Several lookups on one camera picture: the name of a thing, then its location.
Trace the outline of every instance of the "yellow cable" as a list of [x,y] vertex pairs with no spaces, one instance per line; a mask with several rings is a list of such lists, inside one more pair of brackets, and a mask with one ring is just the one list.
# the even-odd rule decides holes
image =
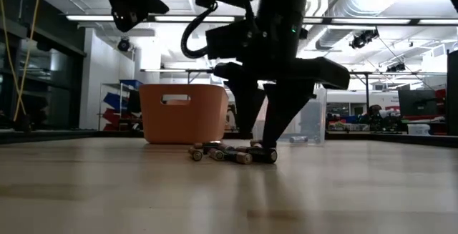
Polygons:
[[[35,2],[35,11],[34,11],[34,20],[31,23],[31,29],[30,29],[30,40],[34,39],[36,16],[38,14],[39,3],[40,3],[40,0],[36,0],[36,2]],[[27,56],[26,56],[26,61],[25,61],[25,65],[24,65],[24,74],[22,75],[21,90],[19,91],[19,96],[17,98],[18,102],[16,104],[16,113],[14,113],[14,121],[16,121],[17,115],[19,113],[19,100],[21,100],[22,92],[24,91],[24,82],[25,82],[25,79],[26,79],[27,67],[29,66],[29,60],[30,60],[30,50],[31,50],[31,45],[29,45],[27,47]]]
[[[3,30],[4,30],[4,33],[5,33],[5,45],[6,45],[6,53],[8,54],[9,67],[10,67],[11,73],[13,75],[14,87],[16,87],[16,92],[19,93],[19,86],[18,86],[18,81],[17,81],[17,77],[16,77],[16,72],[14,70],[13,60],[11,59],[11,51],[9,50],[8,30],[6,30],[5,5],[4,5],[3,0],[0,0],[0,7],[1,7],[1,18],[3,19]],[[22,102],[22,99],[20,99],[19,102],[21,103],[22,112],[25,115],[26,114],[26,109],[24,107],[24,103]]]

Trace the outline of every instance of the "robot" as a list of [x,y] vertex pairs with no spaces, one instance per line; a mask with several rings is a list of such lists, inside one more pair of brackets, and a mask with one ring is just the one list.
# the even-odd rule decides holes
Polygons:
[[[121,31],[129,31],[147,18],[148,13],[164,14],[168,7],[160,0],[110,0],[112,15]],[[252,0],[196,0],[207,8],[187,26],[181,40],[182,52],[193,59],[236,58],[236,63],[220,63],[213,74],[226,79],[235,96],[236,123],[240,133],[247,135],[255,124],[261,105],[267,96],[262,148],[275,149],[277,140],[298,112],[313,99],[316,83],[325,88],[347,89],[349,71],[324,57],[296,58],[300,39],[307,31],[302,28],[306,0],[260,0],[256,14]],[[206,31],[207,46],[191,51],[187,39],[205,17],[224,2],[245,9],[245,19]],[[258,88],[258,80],[268,80]]]

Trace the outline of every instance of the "bin handle cutout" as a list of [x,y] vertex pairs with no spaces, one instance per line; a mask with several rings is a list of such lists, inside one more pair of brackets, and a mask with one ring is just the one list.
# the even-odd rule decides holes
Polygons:
[[189,105],[191,97],[187,94],[164,94],[160,102],[164,105]]

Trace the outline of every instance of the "black hose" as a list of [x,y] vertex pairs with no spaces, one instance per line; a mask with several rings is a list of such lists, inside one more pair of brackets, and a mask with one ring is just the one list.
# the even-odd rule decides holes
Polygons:
[[208,53],[208,48],[203,47],[196,51],[191,51],[187,47],[187,40],[191,33],[203,22],[203,20],[212,12],[214,12],[218,8],[218,4],[215,2],[210,8],[204,11],[201,15],[195,17],[188,26],[186,27],[185,31],[183,32],[183,36],[181,37],[181,51],[183,54],[190,58],[190,59],[198,59],[204,57]]

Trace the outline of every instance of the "orange plastic bin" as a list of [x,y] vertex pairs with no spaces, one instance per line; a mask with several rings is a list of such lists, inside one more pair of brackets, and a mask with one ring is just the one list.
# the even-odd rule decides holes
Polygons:
[[[163,97],[185,94],[188,100]],[[209,84],[144,84],[140,87],[143,130],[152,144],[193,144],[221,140],[228,95]]]

